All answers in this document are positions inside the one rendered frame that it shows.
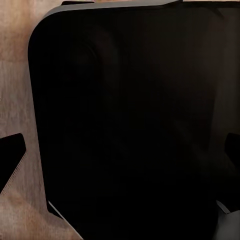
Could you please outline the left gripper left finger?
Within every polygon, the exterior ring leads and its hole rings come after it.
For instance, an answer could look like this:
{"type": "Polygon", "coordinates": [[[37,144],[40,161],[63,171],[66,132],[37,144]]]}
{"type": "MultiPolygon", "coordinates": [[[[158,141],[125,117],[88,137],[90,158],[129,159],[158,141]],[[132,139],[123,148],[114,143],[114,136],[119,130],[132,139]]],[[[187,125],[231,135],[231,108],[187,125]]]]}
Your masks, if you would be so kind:
{"type": "Polygon", "coordinates": [[[22,133],[0,138],[0,193],[25,153],[22,133]]]}

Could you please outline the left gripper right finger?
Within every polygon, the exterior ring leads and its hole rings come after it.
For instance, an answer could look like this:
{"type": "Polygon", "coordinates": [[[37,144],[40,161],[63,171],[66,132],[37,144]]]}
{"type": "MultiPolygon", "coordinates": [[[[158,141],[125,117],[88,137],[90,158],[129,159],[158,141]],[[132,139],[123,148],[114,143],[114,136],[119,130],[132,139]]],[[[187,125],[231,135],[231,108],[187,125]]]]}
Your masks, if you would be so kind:
{"type": "Polygon", "coordinates": [[[240,173],[240,135],[235,133],[228,133],[224,151],[240,173]]]}

